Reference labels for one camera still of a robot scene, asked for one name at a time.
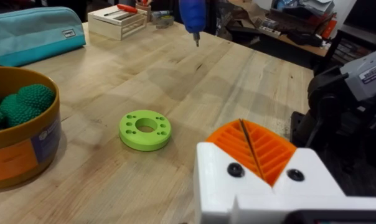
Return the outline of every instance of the screw head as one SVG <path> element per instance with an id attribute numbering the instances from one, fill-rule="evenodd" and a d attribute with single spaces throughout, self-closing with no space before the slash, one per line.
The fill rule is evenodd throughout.
<path id="1" fill-rule="evenodd" d="M 294 181 L 304 181 L 304 174 L 300 170 L 290 169 L 286 171 L 286 173 L 288 174 L 288 177 Z"/>
<path id="2" fill-rule="evenodd" d="M 236 162 L 233 162 L 230 165 L 228 165 L 227 172 L 233 177 L 243 177 L 245 175 L 243 167 Z"/>

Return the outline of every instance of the label on bowl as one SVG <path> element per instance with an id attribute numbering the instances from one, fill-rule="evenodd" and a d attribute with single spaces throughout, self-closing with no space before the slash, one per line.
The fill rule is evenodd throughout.
<path id="1" fill-rule="evenodd" d="M 0 149 L 0 180 L 21 175 L 48 158 L 58 148 L 60 133 L 58 115 L 32 138 Z"/>

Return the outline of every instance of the white wooden box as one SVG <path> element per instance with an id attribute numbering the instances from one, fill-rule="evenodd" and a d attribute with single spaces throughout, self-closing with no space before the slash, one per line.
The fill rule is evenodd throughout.
<path id="1" fill-rule="evenodd" d="M 146 11 L 137 9 L 136 14 L 111 6 L 88 13 L 88 30 L 115 40 L 134 34 L 146 27 Z"/>

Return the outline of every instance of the teal pencil case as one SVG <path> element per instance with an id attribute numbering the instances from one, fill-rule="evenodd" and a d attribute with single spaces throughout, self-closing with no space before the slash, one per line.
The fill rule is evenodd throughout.
<path id="1" fill-rule="evenodd" d="M 40 7 L 0 14 L 0 65 L 26 65 L 83 45 L 82 22 L 67 7 Z"/>

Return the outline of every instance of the red tool handle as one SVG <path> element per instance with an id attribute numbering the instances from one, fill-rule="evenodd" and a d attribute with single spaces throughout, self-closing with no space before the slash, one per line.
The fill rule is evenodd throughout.
<path id="1" fill-rule="evenodd" d="M 132 12 L 132 13 L 137 13 L 138 10 L 134 7 L 131 7 L 131 6 L 126 6 L 124 4 L 118 4 L 118 8 L 121 9 L 121 10 L 124 10 L 126 12 Z"/>

